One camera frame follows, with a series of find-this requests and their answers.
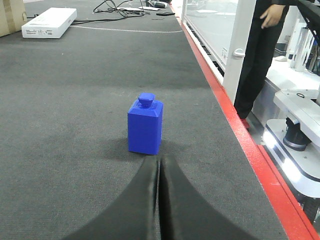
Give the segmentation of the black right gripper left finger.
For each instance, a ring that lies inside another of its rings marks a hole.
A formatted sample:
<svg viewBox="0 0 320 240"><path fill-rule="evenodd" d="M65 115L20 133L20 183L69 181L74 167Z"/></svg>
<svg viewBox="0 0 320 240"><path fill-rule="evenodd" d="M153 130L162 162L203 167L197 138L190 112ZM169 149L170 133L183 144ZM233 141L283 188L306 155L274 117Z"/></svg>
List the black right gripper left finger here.
<svg viewBox="0 0 320 240"><path fill-rule="evenodd" d="M146 156L124 191L65 240L154 240L159 160Z"/></svg>

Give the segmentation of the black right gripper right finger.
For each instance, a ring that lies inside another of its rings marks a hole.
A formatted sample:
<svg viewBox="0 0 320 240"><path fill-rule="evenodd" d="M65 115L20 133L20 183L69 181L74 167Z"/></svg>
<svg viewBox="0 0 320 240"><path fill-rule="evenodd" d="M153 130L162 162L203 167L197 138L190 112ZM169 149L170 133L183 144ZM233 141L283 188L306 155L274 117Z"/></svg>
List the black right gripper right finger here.
<svg viewBox="0 0 320 240"><path fill-rule="evenodd" d="M251 240L192 186L174 158L159 166L159 224L163 240Z"/></svg>

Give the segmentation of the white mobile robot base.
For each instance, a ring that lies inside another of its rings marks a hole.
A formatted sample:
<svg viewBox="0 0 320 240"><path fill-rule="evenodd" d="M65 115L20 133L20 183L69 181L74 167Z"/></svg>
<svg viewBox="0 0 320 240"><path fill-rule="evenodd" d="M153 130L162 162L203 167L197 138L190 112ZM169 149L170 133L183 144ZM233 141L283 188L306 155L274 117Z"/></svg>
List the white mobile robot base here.
<svg viewBox="0 0 320 240"><path fill-rule="evenodd" d="M283 119L269 119L263 140L293 188L310 198L320 197L320 92L280 90L274 104Z"/></svg>

